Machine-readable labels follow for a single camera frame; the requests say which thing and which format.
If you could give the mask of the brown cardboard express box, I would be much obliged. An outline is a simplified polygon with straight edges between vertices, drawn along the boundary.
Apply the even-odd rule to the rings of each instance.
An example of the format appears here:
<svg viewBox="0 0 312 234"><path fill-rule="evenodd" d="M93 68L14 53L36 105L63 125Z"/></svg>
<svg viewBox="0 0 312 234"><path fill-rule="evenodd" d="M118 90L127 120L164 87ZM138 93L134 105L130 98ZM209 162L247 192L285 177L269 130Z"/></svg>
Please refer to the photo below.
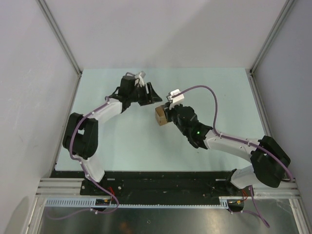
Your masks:
<svg viewBox="0 0 312 234"><path fill-rule="evenodd" d="M165 124L170 123L170 121L167 119L165 110L166 110L165 105L160 105L155 108L156 121L159 124L159 126L163 126Z"/></svg>

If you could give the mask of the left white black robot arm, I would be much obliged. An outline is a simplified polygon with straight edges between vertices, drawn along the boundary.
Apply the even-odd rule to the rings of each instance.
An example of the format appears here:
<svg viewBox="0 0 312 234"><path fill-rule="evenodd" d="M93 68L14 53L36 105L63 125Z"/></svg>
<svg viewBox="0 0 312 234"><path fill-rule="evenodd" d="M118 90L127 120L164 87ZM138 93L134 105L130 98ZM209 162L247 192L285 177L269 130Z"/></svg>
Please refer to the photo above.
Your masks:
<svg viewBox="0 0 312 234"><path fill-rule="evenodd" d="M132 103L140 106L162 102L150 82L145 83L145 72L126 73L115 91L105 97L105 103L88 114L71 113L67 122L62 145L70 158L78 161L87 179L92 181L91 190L97 195L104 194L108 183L103 180L105 171L100 166L97 149L99 124L122 114Z"/></svg>

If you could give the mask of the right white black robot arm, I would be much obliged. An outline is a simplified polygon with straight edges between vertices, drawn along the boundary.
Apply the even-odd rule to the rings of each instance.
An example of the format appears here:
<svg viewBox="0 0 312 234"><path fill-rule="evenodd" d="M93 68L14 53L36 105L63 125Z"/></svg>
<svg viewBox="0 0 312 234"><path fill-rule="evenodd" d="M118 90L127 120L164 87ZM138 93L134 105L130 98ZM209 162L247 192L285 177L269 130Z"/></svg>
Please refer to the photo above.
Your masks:
<svg viewBox="0 0 312 234"><path fill-rule="evenodd" d="M270 136L262 139L226 136L201 123L194 109L182 104L162 106L167 122L172 122L194 148L218 150L251 163L243 169L234 169L225 183L229 195L237 195L243 188L262 183L279 187L291 160L280 145Z"/></svg>

